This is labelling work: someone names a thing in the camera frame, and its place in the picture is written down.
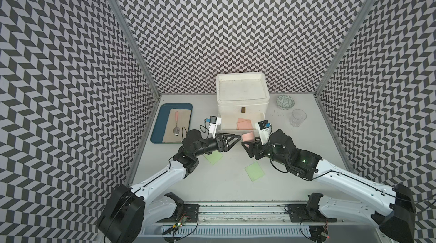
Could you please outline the pink sticky note bottom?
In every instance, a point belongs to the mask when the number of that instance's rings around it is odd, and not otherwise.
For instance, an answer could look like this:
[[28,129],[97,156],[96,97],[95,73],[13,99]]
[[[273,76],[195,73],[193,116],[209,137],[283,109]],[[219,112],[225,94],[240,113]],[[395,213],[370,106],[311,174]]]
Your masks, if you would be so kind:
[[243,142],[254,142],[255,141],[255,135],[253,131],[250,131],[248,133],[241,135]]

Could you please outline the pink sticky note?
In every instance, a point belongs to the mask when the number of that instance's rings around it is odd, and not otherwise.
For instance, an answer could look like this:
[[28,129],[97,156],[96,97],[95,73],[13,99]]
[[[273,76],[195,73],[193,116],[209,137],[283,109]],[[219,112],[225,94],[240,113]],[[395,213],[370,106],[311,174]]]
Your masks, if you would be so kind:
[[249,123],[237,123],[237,129],[238,130],[252,130],[253,129],[252,121],[251,121],[251,124],[249,124]]
[[254,142],[255,141],[255,135],[253,131],[250,131],[248,133],[241,135],[243,142]]
[[237,120],[237,123],[249,123],[249,124],[251,124],[251,120],[250,119],[245,119],[245,118],[239,118]]

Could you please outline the white drawer cabinet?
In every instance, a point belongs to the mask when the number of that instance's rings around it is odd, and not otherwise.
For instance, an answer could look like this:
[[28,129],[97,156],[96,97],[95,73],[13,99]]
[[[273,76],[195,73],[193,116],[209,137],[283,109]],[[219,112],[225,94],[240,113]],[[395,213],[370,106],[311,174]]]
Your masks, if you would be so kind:
[[224,118],[264,120],[270,94],[263,73],[219,74],[216,77],[218,114]]

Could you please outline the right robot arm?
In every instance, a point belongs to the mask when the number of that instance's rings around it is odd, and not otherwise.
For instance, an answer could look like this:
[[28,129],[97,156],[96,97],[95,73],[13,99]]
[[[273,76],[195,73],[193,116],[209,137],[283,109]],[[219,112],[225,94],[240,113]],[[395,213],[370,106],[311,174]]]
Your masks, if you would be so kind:
[[398,243],[414,242],[416,206],[411,189],[403,184],[389,186],[339,168],[327,159],[296,147],[282,130],[261,130],[243,135],[242,147],[250,158],[268,158],[284,166],[284,173],[317,182],[354,198],[335,200],[321,193],[309,196],[306,206],[310,220],[347,219],[377,227]]

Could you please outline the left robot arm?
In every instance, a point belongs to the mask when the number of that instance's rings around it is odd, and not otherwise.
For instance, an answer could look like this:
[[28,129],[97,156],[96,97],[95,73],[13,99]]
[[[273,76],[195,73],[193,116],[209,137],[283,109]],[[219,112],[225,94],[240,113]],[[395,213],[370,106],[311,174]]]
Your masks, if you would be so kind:
[[97,220],[104,238],[112,243],[131,243],[143,223],[171,218],[177,203],[167,189],[189,176],[199,164],[198,157],[212,152],[228,152],[239,141],[236,134],[218,133],[204,139],[199,130],[190,130],[168,165],[155,175],[132,185],[117,186]]

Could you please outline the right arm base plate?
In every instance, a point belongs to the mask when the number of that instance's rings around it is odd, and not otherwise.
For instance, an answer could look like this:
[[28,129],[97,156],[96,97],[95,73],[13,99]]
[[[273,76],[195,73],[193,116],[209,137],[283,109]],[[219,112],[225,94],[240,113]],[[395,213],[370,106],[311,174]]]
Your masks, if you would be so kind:
[[308,208],[306,204],[288,204],[285,211],[289,214],[292,223],[310,222],[310,223],[336,223],[336,218],[325,217],[318,209]]

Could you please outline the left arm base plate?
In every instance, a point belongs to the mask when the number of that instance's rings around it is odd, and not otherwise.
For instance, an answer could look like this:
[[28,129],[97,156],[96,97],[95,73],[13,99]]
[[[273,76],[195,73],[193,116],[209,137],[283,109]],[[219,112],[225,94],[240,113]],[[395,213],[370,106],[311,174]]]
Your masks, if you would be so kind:
[[158,223],[176,223],[181,220],[182,215],[187,218],[186,223],[196,223],[198,221],[199,204],[179,204],[170,217],[161,218]]

